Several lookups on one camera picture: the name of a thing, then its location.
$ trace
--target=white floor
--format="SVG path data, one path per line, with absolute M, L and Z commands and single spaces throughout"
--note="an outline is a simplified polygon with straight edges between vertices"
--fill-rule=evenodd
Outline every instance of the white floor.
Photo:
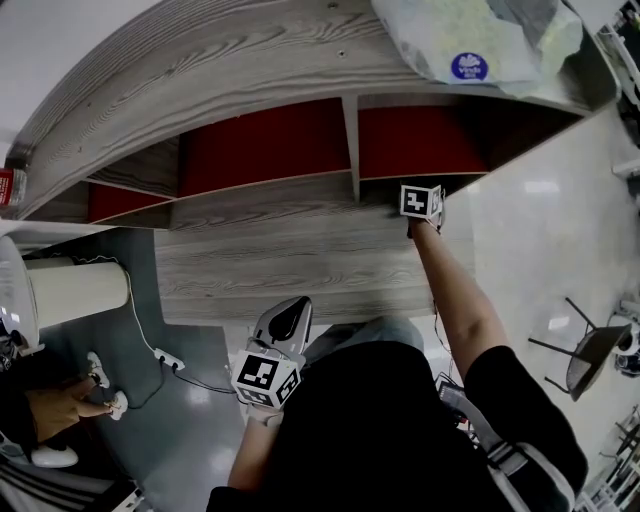
M 543 382 L 548 375 L 564 383 L 568 358 L 527 338 L 533 332 L 575 347 L 584 323 L 563 297 L 571 297 L 597 325 L 606 325 L 622 292 L 638 289 L 638 211 L 611 166 L 640 158 L 640 151 L 622 137 L 616 112 L 608 110 L 447 200 L 450 211 L 469 202 L 476 279 L 521 361 L 573 425 L 591 474 L 608 462 L 598 452 L 614 422 L 640 402 L 640 380 L 620 376 L 610 361 L 574 403 Z M 562 329 L 550 333 L 552 318 Z M 435 336 L 434 317 L 412 320 L 425 339 L 434 376 L 448 373 L 450 358 Z M 312 339 L 327 327 L 314 326 Z M 225 328 L 231 359 L 244 348 L 248 333 L 248 328 Z M 441 324 L 439 333 L 446 342 Z M 455 368 L 452 376 L 459 382 Z

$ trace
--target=black sleeve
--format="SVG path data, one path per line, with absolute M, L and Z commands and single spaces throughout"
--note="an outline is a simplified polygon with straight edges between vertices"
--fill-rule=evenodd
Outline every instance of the black sleeve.
M 569 422 L 509 347 L 478 357 L 464 382 L 469 400 L 506 441 L 537 448 L 578 493 L 587 477 L 587 460 Z
M 259 505 L 258 497 L 255 494 L 239 491 L 233 487 L 216 487 L 209 496 L 207 512 L 233 510 L 238 507 L 239 510 L 249 510 L 249 507 L 262 508 Z
M 36 428 L 25 394 L 18 389 L 9 375 L 0 372 L 0 431 L 23 451 L 31 453 L 37 443 Z

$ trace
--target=shoe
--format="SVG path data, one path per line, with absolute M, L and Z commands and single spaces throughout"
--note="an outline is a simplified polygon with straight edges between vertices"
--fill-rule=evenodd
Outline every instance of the shoe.
M 39 468 L 68 468 L 78 462 L 78 454 L 68 446 L 56 450 L 46 445 L 40 445 L 31 452 L 33 465 Z
M 104 373 L 98 354 L 95 352 L 89 352 L 87 354 L 87 359 L 89 361 L 89 376 L 96 377 L 98 379 L 98 386 L 108 389 L 109 386 L 111 386 L 111 382 L 109 382 L 107 374 Z
M 119 421 L 129 408 L 129 400 L 127 400 L 124 391 L 118 391 L 113 400 L 106 402 L 106 404 L 111 407 L 111 419 L 115 421 Z

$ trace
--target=blue sticker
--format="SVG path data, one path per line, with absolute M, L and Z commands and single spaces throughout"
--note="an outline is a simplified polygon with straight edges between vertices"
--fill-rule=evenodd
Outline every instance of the blue sticker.
M 489 65 L 476 53 L 461 53 L 451 63 L 451 72 L 460 80 L 484 80 Z

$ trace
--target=red object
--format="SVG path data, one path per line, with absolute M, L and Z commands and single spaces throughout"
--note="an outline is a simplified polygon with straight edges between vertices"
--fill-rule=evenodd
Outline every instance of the red object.
M 486 173 L 453 107 L 361 110 L 360 177 Z
M 340 98 L 278 107 L 180 137 L 178 197 L 351 168 Z
M 13 169 L 0 169 L 0 206 L 7 206 L 13 190 Z
M 89 222 L 169 202 L 158 196 L 89 183 Z

